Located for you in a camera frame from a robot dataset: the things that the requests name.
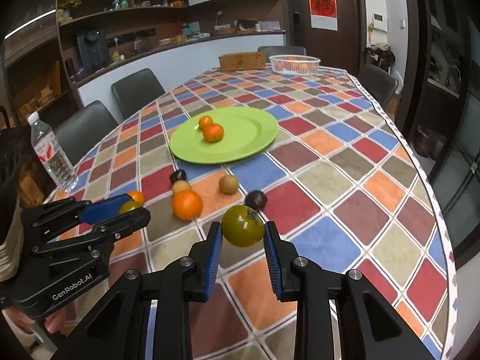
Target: wicker box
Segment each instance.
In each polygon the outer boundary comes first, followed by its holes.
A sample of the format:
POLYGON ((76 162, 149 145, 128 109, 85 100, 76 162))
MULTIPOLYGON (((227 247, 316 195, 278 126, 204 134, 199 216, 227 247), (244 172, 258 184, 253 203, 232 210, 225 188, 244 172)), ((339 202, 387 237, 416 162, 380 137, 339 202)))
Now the wicker box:
POLYGON ((263 52, 237 52, 218 57, 221 71, 247 71, 250 69, 265 69, 263 52))

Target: green plate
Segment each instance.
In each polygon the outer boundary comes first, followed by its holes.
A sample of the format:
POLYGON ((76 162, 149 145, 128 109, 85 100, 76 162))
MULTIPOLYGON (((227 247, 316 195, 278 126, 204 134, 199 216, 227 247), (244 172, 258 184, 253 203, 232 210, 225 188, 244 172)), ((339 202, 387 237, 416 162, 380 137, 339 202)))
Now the green plate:
POLYGON ((182 123, 170 140, 172 153, 194 164, 219 164, 251 156, 271 144, 278 122, 257 108, 227 107, 204 112, 182 123), (221 141, 208 143, 197 128, 199 119, 211 116, 225 130, 221 141))

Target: colorful tablecloth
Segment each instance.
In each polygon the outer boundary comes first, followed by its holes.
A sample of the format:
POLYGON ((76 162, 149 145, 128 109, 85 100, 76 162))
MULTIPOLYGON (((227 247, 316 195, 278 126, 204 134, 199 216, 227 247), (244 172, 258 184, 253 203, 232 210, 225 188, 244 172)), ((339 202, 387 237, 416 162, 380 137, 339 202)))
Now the colorful tablecloth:
MULTIPOLYGON (((315 76, 272 70, 208 71, 125 121, 79 164, 77 200, 140 189, 152 220, 115 244, 111 275, 69 307, 71 331, 128 268, 163 269, 205 239, 210 223, 263 190, 262 216, 284 239, 324 269, 360 269, 408 322, 436 359, 453 344, 457 288, 452 247, 426 175, 392 121, 357 80, 322 68, 315 76), (190 117, 220 107, 256 107, 279 123, 264 152, 225 165, 198 166, 172 157, 168 142, 190 117), (198 220, 172 214, 169 175, 176 168, 203 199, 198 220), (218 191, 234 174, 235 195, 218 191)), ((58 192, 56 199, 64 197, 58 192)), ((79 226, 64 235, 89 231, 79 226)), ((332 307, 335 357, 340 357, 332 307)), ((191 304, 193 355, 209 359, 293 356, 296 304, 277 302, 261 243, 239 249, 224 242, 213 298, 191 304)))

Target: dark brown door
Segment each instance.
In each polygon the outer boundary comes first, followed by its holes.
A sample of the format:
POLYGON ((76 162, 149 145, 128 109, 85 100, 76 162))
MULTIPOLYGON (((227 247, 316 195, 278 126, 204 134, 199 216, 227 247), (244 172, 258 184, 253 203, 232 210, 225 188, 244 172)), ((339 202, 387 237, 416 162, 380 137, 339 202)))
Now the dark brown door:
POLYGON ((337 31, 311 27, 310 0, 289 0, 293 21, 292 43, 303 46, 321 65, 358 74, 360 58, 358 0, 336 0, 337 31))

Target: green tomato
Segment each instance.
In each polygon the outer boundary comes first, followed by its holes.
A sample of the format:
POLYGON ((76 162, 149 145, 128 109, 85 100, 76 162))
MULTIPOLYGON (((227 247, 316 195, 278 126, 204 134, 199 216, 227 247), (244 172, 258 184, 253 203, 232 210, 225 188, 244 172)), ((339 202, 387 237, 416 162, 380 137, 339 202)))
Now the green tomato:
POLYGON ((222 218, 222 234, 234 246, 247 248, 263 238, 265 227, 258 213, 250 207, 230 207, 222 218))
POLYGON ((124 214, 128 211, 135 210, 137 208, 143 207, 143 204, 136 202, 135 200, 129 200, 122 204, 118 210, 118 214, 124 214))

